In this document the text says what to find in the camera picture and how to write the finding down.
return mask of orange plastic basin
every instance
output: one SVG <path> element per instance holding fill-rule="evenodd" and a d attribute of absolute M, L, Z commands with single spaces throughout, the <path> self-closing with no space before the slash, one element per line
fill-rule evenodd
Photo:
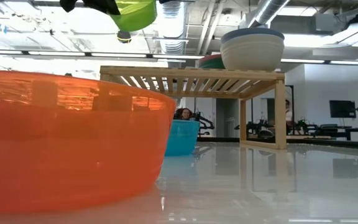
<path fill-rule="evenodd" d="M 174 110 L 148 90 L 0 71 L 0 213 L 83 208 L 151 188 Z"/>

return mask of wooden slatted table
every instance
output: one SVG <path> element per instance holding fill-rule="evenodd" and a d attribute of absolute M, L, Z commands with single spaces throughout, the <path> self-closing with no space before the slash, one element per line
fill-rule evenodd
<path fill-rule="evenodd" d="M 241 144 L 287 148 L 285 74 L 282 72 L 102 66 L 100 74 L 103 81 L 157 91 L 171 97 L 238 98 Z M 275 144 L 247 141 L 246 101 L 270 90 L 275 90 Z"/>

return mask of glossy white surface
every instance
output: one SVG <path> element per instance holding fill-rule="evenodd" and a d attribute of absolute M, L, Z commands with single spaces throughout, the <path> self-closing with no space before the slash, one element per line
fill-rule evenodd
<path fill-rule="evenodd" d="M 195 157 L 165 158 L 144 195 L 2 223 L 358 223 L 358 149 L 200 144 Z"/>

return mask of monitor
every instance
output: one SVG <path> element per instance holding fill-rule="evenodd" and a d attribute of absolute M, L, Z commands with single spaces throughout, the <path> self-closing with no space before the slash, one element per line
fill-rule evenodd
<path fill-rule="evenodd" d="M 330 100 L 329 110 L 332 118 L 356 118 L 354 101 Z"/>

